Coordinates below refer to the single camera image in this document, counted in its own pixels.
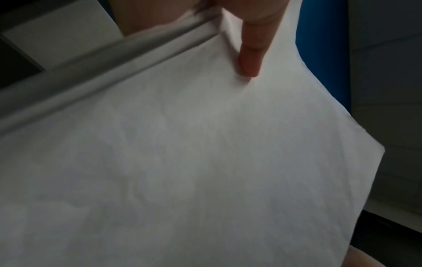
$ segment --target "blue panel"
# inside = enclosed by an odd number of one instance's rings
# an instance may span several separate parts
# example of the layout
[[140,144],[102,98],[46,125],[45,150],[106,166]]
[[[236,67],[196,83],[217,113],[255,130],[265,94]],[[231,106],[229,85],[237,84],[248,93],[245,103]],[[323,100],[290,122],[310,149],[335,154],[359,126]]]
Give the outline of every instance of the blue panel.
[[309,70],[350,111],[347,0],[303,0],[296,44]]

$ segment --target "blue surface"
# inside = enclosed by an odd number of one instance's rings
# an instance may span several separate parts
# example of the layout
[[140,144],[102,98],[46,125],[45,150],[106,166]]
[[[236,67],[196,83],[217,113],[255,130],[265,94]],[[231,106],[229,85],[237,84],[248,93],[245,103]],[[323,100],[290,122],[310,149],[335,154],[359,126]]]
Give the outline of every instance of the blue surface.
[[303,0],[296,44],[309,70],[350,111],[347,0]]

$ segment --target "tiled wall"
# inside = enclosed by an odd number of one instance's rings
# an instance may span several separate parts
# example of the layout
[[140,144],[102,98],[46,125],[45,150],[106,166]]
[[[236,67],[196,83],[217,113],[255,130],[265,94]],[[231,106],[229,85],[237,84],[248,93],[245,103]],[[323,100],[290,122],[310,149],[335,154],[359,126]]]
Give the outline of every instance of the tiled wall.
[[352,115],[386,147],[371,198],[422,214],[422,1],[349,1]]

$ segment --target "gray panel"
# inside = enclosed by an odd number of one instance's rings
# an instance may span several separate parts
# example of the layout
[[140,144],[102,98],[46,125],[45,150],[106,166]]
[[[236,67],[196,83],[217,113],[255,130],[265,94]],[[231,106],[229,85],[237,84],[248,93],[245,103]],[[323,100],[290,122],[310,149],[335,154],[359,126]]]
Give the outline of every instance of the gray panel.
[[422,36],[353,53],[353,105],[422,103],[421,48]]
[[417,192],[417,183],[383,174],[377,174],[372,187],[373,194],[406,203],[414,202]]
[[353,116],[385,146],[422,150],[422,104],[361,106]]
[[422,150],[386,147],[378,172],[422,182]]
[[420,0],[349,1],[350,48],[422,33]]

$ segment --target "fingertip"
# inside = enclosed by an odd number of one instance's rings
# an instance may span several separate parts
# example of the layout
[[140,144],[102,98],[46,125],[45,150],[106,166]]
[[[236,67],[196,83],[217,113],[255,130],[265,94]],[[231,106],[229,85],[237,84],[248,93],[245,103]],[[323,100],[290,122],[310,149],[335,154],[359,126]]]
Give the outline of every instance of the fingertip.
[[262,49],[252,49],[242,45],[239,53],[239,65],[242,74],[247,77],[257,77],[261,70],[264,54],[265,51]]

